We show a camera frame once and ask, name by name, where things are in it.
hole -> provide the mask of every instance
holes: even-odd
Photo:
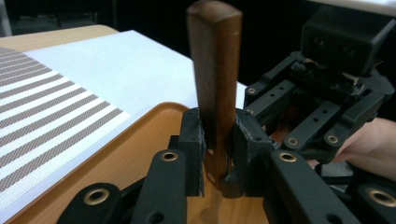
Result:
[[[293,155],[291,155],[289,153],[286,153],[286,152],[280,153],[279,158],[282,161],[287,161],[287,162],[295,162],[295,161],[297,161],[297,158],[295,156],[293,156]]]
[[[344,47],[343,54],[346,55],[347,57],[353,57],[355,56],[355,50],[350,47]]]
[[[386,207],[396,207],[396,198],[382,190],[371,189],[369,196],[376,203],[380,203]]]
[[[334,215],[334,214],[326,215],[326,219],[329,221],[329,223],[332,223],[332,224],[341,224],[341,223],[343,223],[341,218],[336,216],[336,215]]]
[[[151,214],[151,216],[149,216],[148,222],[149,223],[162,223],[164,219],[165,219],[165,216],[162,213],[156,212],[156,213]]]
[[[163,161],[175,161],[177,159],[177,154],[175,152],[165,152],[161,156]]]
[[[249,88],[249,89],[247,90],[247,92],[248,92],[249,94],[253,94],[254,92],[256,92],[256,90],[255,90],[254,88]]]
[[[338,142],[338,137],[335,135],[329,135],[329,137],[327,137],[327,140],[329,140],[330,143],[337,143]]]
[[[107,189],[92,189],[84,197],[84,203],[87,205],[97,205],[104,202],[110,192]]]
[[[258,137],[258,136],[253,136],[252,138],[251,138],[253,141],[255,141],[255,142],[260,142],[262,139],[260,138],[260,137]]]
[[[288,142],[291,146],[297,146],[297,144],[298,144],[298,141],[296,138],[289,138]]]
[[[95,200],[98,200],[98,199],[100,199],[101,197],[103,197],[103,192],[95,192],[95,193],[93,193],[91,196],[90,196],[90,200],[93,200],[93,201],[95,201]]]
[[[324,47],[324,41],[323,39],[319,38],[319,37],[315,37],[312,40],[312,43],[314,44],[315,47],[322,49]]]

striped calibration board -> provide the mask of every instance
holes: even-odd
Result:
[[[129,117],[44,64],[0,48],[0,212]]]

wood grain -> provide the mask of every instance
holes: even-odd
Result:
[[[220,189],[219,180],[231,169],[242,13],[219,1],[198,1],[188,8],[188,26],[207,146],[205,168]]]
[[[95,38],[103,35],[114,35],[116,33],[118,33],[118,31],[108,26],[92,25],[29,35],[1,37],[0,47],[24,52],[33,49],[43,49],[76,42],[79,40]]]
[[[188,198],[187,223],[191,224],[268,224],[262,198],[223,198],[205,178],[205,197]]]

